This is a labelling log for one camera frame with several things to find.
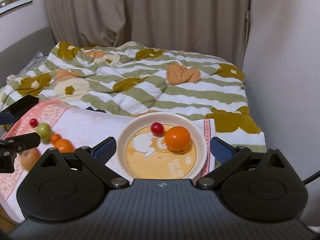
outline curtain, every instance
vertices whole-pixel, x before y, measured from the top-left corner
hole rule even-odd
[[[123,0],[44,0],[55,40],[79,47],[124,43]]]
[[[44,0],[53,35],[77,46],[147,47],[222,57],[242,68],[249,0]]]

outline wall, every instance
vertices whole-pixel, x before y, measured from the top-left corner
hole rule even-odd
[[[252,0],[243,71],[251,114],[301,179],[320,169],[320,0]],[[320,226],[320,178],[302,220]]]
[[[48,25],[43,0],[0,14],[0,51]]]

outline gray headboard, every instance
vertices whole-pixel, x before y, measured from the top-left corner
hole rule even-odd
[[[56,45],[49,27],[36,31],[17,41],[0,52],[0,87],[6,85],[6,78],[11,74],[18,74],[41,50],[48,55]]]

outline gray patterned pillow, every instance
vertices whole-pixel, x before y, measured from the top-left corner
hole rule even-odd
[[[36,67],[39,67],[45,60],[47,56],[43,56],[41,51],[38,51],[36,55],[32,58],[28,65],[26,65],[18,74],[18,76],[27,73],[30,70],[33,70]]]

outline metal screw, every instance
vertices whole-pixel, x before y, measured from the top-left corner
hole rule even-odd
[[[198,180],[198,182],[200,183],[200,185],[202,186],[212,186],[214,184],[214,179],[211,179],[209,177],[207,178],[201,178]]]
[[[111,180],[111,184],[114,186],[124,186],[127,183],[127,180],[124,178],[114,178]]]

